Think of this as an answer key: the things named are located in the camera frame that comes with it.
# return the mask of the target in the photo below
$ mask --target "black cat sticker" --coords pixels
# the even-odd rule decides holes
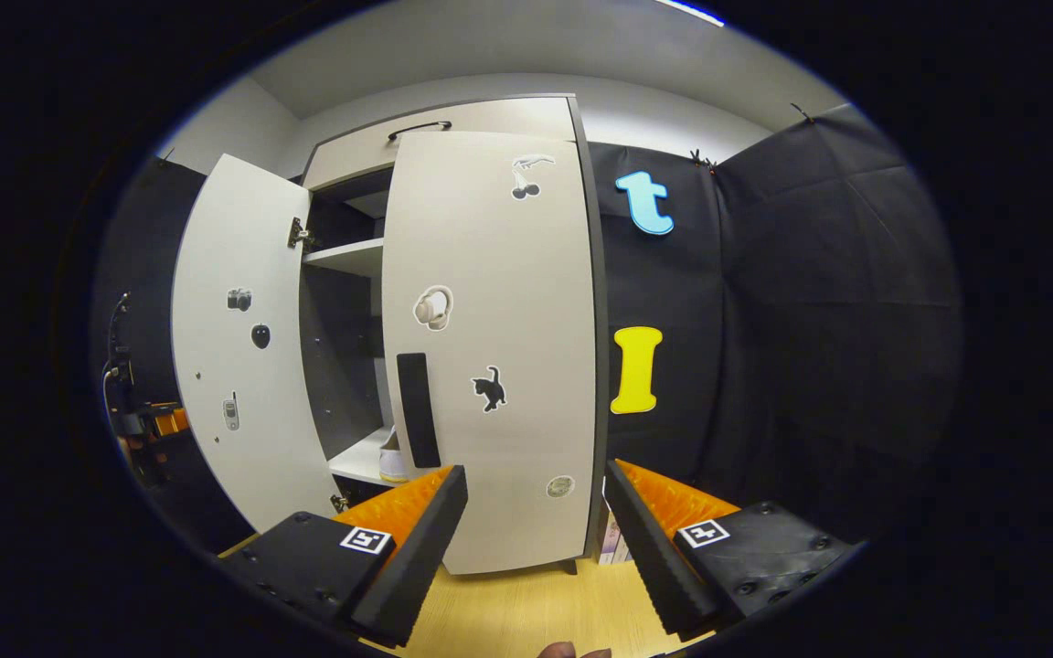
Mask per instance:
[[[506,392],[502,388],[502,383],[498,382],[498,370],[494,365],[489,365],[493,372],[493,379],[473,378],[474,395],[485,396],[485,408],[481,413],[494,412],[499,404],[506,404]]]

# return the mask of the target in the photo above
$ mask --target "open cabinet door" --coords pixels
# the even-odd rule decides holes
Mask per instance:
[[[335,514],[300,353],[303,246],[287,246],[309,205],[298,184],[222,155],[194,201],[173,274],[181,401],[205,462],[259,533],[298,511]],[[245,311],[239,295],[242,305],[250,295]]]
[[[473,574],[580,557],[596,486],[596,321],[576,144],[401,139],[384,224],[385,367],[411,478],[465,467],[469,503],[443,563]]]

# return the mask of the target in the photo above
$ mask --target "ceiling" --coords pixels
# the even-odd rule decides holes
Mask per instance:
[[[660,88],[769,129],[843,99],[731,26],[655,0],[397,0],[252,72],[296,117],[428,80],[547,73]]]

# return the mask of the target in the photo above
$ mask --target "cabinet shelf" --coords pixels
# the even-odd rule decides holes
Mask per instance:
[[[303,265],[325,266],[358,276],[380,276],[383,253],[384,238],[376,238],[313,252],[303,257]]]
[[[394,482],[380,478],[380,446],[389,440],[392,427],[380,427],[356,442],[356,445],[327,460],[333,475],[352,480],[362,480],[373,484],[383,484],[385,487],[396,487]]]

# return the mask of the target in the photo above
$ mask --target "orange object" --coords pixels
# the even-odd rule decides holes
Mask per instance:
[[[644,501],[644,507],[653,514],[657,523],[664,530],[664,537],[673,541],[673,535],[686,525],[717,519],[740,510],[719,497],[707,495],[689,484],[655,474],[647,467],[640,467],[617,459],[620,470],[632,482],[632,487]]]
[[[397,551],[400,551],[400,546],[405,545],[410,533],[413,533],[417,521],[421,520],[421,514],[425,513],[425,507],[438,493],[452,467],[445,466],[433,474],[421,475],[413,482],[385,491],[382,495],[370,497],[369,500],[336,516],[334,520],[359,529],[381,530],[392,534],[393,541],[397,542],[397,550],[389,557],[392,561]]]
[[[173,413],[166,413],[164,416],[155,416],[154,421],[157,422],[157,433],[163,437],[181,433],[190,425],[188,418],[184,416],[184,408],[175,408]]]

